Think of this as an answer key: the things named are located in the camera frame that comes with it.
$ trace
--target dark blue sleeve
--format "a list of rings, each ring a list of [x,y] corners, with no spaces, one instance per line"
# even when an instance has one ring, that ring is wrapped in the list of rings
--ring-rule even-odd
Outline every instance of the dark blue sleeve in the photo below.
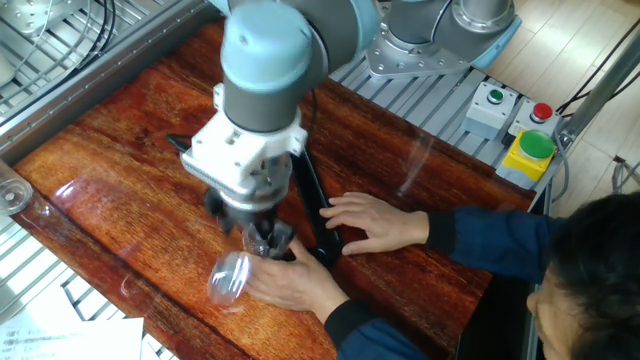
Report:
[[[339,360],[428,360],[369,307],[349,300],[334,310],[325,329],[338,349]]]
[[[562,222],[521,211],[501,213],[474,207],[430,213],[427,246],[469,267],[541,283],[549,238]],[[340,360],[427,359],[362,303],[350,300],[339,306],[325,329]]]
[[[522,211],[460,208],[429,214],[427,245],[463,265],[540,284],[549,238],[563,221]]]
[[[382,319],[372,320],[347,337],[339,360],[428,360],[407,338]]]

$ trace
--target black bracket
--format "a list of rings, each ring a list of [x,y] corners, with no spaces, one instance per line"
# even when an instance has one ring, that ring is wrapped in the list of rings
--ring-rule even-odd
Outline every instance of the black bracket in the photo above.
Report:
[[[320,209],[328,207],[329,203],[307,150],[300,156],[291,156],[291,161],[298,193],[316,238],[316,247],[309,251],[322,265],[331,267],[342,253],[342,239],[337,231],[325,227],[327,220],[320,216]]]

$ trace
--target wrist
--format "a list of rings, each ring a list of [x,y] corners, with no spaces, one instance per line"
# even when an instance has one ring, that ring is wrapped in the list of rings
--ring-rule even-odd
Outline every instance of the wrist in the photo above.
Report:
[[[322,298],[319,299],[320,301],[311,309],[323,325],[327,321],[327,318],[329,318],[329,315],[331,315],[338,306],[349,300],[347,294],[345,294],[338,285],[330,291],[325,292],[324,295],[325,296],[322,296]]]
[[[429,215],[424,211],[411,213],[414,244],[426,244],[429,239]]]

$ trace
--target green button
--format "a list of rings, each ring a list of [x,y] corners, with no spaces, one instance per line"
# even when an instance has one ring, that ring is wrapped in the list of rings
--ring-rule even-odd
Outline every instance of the green button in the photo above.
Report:
[[[538,130],[526,131],[520,138],[520,147],[529,156],[546,159],[556,151],[551,136]]]
[[[492,104],[500,104],[503,99],[504,94],[500,90],[491,90],[487,96],[487,100]]]

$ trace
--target emergency stop button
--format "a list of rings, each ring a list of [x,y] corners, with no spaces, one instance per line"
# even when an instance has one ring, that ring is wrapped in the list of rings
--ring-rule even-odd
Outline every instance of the emergency stop button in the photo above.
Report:
[[[538,124],[542,124],[553,116],[553,109],[545,103],[538,103],[533,107],[531,112],[531,120]]]

